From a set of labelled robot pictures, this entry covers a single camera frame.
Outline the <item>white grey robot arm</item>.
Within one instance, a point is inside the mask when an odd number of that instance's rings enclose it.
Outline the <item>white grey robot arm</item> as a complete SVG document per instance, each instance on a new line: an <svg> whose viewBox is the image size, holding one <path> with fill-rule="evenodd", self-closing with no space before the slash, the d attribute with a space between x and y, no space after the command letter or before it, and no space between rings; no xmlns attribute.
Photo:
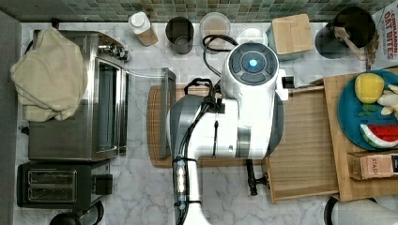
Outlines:
<svg viewBox="0 0 398 225"><path fill-rule="evenodd" d="M237 45L206 96L186 93L166 120L171 148L176 225L207 225L199 158L262 159L283 136L282 78L276 53L262 43Z"/></svg>

